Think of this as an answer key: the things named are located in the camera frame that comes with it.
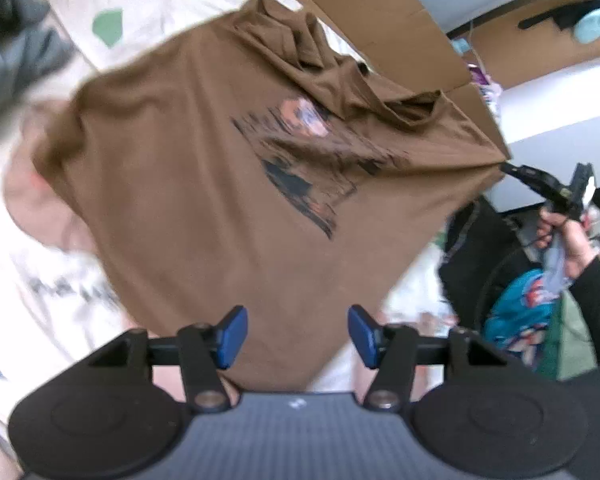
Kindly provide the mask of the person right hand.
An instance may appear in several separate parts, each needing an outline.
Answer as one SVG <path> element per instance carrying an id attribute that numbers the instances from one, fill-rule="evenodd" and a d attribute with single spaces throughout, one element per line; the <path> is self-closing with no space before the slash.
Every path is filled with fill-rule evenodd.
<path id="1" fill-rule="evenodd" d="M 539 240 L 536 247 L 545 249 L 556 234 L 562 236 L 565 256 L 565 274 L 575 281 L 598 256 L 598 250 L 590 243 L 584 226 L 579 221 L 568 219 L 563 214 L 540 209 L 540 218 L 536 228 Z"/>

